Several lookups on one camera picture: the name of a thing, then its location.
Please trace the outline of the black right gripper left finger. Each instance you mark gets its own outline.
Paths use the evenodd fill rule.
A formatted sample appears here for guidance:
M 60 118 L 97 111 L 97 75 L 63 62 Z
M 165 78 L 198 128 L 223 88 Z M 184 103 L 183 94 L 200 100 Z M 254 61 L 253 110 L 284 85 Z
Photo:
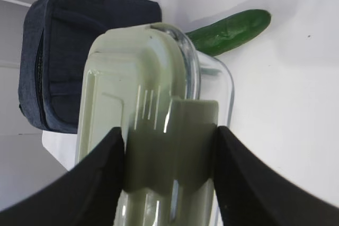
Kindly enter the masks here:
M 71 171 L 3 210 L 1 225 L 113 225 L 123 164 L 123 138 L 115 127 Z

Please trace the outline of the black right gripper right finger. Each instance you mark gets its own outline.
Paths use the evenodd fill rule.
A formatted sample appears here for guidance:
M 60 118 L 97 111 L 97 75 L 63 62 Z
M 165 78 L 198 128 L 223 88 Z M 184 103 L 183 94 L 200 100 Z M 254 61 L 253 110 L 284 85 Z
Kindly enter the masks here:
M 223 225 L 338 225 L 338 208 L 283 178 L 226 127 L 214 135 L 213 182 Z

